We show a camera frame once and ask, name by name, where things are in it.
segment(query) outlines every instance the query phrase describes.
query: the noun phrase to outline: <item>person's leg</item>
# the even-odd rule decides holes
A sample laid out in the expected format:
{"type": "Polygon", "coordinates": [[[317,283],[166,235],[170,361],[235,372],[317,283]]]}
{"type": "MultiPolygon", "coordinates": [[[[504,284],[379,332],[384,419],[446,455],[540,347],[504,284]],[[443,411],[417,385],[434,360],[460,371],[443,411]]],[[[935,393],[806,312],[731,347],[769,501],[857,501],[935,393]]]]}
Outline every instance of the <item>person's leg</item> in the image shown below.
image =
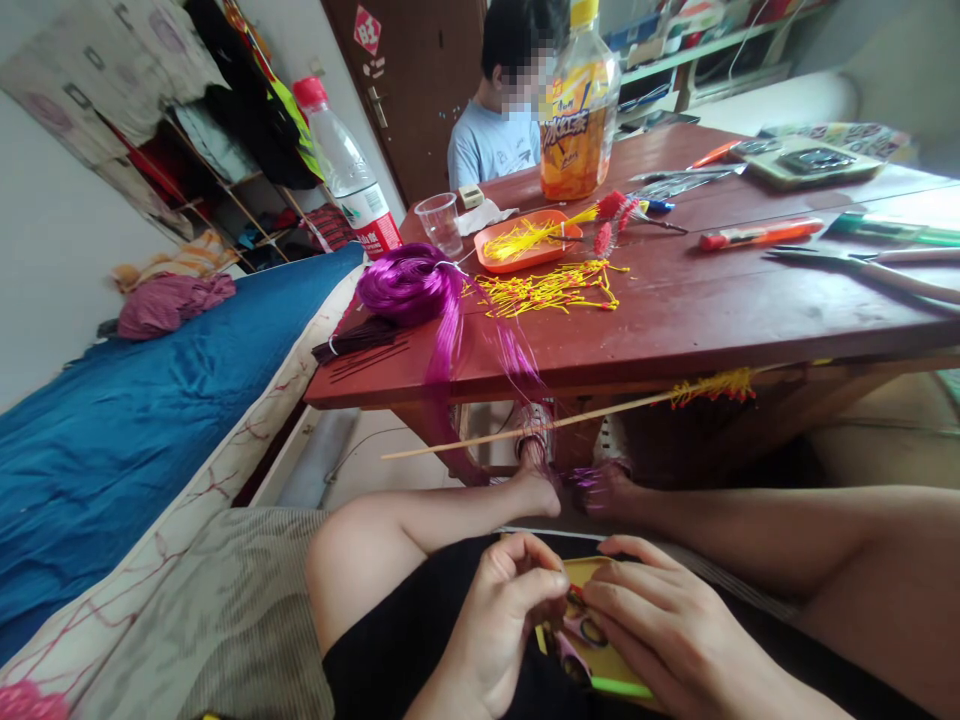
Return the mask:
{"type": "Polygon", "coordinates": [[[918,487],[658,492],[616,468],[591,515],[801,600],[796,626],[935,714],[960,714],[960,493],[918,487]]]}
{"type": "Polygon", "coordinates": [[[536,442],[523,446],[520,471],[500,485],[372,493],[335,512],[307,557],[307,587],[324,655],[427,556],[519,517],[560,513],[538,470],[536,442]]]}

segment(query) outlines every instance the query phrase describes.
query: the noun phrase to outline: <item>plastic bottle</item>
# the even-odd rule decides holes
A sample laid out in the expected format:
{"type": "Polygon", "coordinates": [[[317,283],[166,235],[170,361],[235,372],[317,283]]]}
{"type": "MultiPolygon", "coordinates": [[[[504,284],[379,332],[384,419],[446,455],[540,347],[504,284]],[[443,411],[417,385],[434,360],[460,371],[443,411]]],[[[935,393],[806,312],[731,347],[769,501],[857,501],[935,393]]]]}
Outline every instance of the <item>plastic bottle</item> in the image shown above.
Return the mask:
{"type": "Polygon", "coordinates": [[[294,83],[293,94],[310,125],[313,153],[327,187],[367,255],[374,260],[400,247],[403,241],[377,178],[353,135],[330,109],[320,78],[307,77],[294,83]]]}
{"type": "Polygon", "coordinates": [[[620,96],[619,58],[597,33],[599,0],[574,0],[570,38],[557,58],[549,119],[540,125],[540,187],[577,200],[607,178],[620,96]]]}

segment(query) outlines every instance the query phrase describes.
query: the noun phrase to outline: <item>orange label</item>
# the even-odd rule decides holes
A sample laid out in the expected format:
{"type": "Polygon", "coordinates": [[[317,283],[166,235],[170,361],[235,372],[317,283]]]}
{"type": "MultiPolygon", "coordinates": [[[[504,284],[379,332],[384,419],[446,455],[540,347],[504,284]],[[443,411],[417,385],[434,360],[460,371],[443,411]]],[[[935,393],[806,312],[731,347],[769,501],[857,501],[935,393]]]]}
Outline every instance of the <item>orange label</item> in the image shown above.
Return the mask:
{"type": "Polygon", "coordinates": [[[591,101],[607,91],[595,83],[602,64],[571,74],[566,86],[553,86],[553,113],[540,125],[540,186],[550,200],[586,197],[604,181],[609,157],[603,157],[607,108],[591,110],[591,101]]]}

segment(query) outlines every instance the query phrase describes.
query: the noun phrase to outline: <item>person's hand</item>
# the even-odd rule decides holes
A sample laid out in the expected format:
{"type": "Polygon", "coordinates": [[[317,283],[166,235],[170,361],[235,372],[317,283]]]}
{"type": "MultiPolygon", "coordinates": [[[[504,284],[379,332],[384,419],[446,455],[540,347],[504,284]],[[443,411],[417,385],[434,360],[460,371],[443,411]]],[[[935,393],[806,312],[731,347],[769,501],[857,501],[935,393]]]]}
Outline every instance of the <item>person's hand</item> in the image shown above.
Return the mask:
{"type": "Polygon", "coordinates": [[[569,586],[560,558],[530,533],[487,548],[443,658],[407,718],[503,717],[531,630],[562,615],[569,586]]]}
{"type": "Polygon", "coordinates": [[[599,547],[644,564],[609,563],[583,599],[611,645],[677,718],[848,717],[789,675],[720,596],[665,552],[615,535],[599,547]]]}

